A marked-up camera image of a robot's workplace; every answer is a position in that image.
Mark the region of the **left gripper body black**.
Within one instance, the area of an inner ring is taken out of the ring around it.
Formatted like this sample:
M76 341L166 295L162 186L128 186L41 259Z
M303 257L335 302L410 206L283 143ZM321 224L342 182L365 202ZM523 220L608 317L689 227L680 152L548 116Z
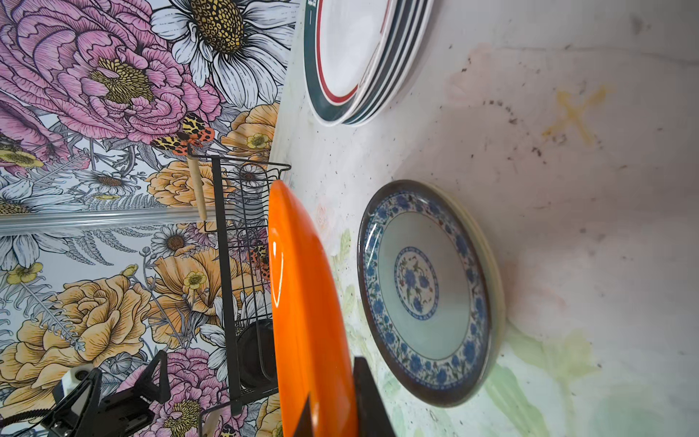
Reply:
M42 418L49 436L132 436L151 426L155 402L171 398L165 351L160 351L124 391L101 396L103 373L91 370Z

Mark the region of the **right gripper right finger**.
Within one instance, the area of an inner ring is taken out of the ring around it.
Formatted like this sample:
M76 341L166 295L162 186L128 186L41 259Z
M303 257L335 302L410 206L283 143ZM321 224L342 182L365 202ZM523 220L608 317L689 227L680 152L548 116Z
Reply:
M395 437L390 418L364 357L356 356L353 382L361 437Z

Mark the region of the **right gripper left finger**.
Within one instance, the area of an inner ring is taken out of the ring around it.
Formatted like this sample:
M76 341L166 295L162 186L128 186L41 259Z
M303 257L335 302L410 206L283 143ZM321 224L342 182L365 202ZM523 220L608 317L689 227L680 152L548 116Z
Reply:
M311 398L307 398L300 418L297 422L293 437L313 437L313 424L311 419Z

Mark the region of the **orange plate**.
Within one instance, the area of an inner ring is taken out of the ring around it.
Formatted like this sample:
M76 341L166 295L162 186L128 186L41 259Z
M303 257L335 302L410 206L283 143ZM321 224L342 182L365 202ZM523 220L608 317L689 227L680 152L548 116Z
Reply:
M349 346L331 267L311 217L275 181L269 197L269 255L283 431L309 413L316 436L359 431Z

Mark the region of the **black plate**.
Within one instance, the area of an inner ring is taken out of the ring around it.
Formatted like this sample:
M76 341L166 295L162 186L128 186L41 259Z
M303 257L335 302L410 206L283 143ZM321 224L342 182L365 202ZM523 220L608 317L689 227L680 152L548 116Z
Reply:
M238 369L241 383L257 389L277 378L274 331L271 319L252 322L238 337Z

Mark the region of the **teal patterned plate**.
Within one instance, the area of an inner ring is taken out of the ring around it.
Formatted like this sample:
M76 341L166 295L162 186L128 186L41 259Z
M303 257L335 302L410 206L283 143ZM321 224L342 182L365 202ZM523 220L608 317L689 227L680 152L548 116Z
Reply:
M362 215L357 265L371 335L397 380L442 408L473 397L491 316L478 254L454 211L424 183L388 183Z

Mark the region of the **cream plate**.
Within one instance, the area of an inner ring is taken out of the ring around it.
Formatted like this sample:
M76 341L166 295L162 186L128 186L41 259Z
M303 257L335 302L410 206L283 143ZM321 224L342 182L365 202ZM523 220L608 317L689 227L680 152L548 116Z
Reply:
M487 381L491 371L495 367L506 333L506 298L502 275L491 244L486 234L483 232L482 227L478 221L475 220L475 217L447 191L431 183L427 183L426 186L435 191L465 225L482 266L485 285L487 287L489 313L491 316L491 335L488 357L485 361L482 375L478 380L478 386L481 386Z

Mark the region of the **black wire dish rack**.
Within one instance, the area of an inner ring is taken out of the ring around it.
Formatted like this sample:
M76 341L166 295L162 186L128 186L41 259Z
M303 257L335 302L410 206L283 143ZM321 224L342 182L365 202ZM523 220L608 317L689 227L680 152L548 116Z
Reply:
M214 329L214 369L228 398L200 413L198 433L214 436L229 428L224 416L236 417L245 406L278 391L278 379L252 389L240 380L238 337L259 320L272 320L269 255L269 197L272 184L291 165L251 158L190 153L200 163L208 220L207 233L217 239L221 298L216 304L221 326Z

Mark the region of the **white plate red green band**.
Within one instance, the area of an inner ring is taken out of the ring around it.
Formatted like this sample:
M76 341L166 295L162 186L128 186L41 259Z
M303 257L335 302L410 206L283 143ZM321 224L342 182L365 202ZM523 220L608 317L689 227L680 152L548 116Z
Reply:
M304 75L320 124L340 125L359 107L378 70L398 5L388 0L304 3Z

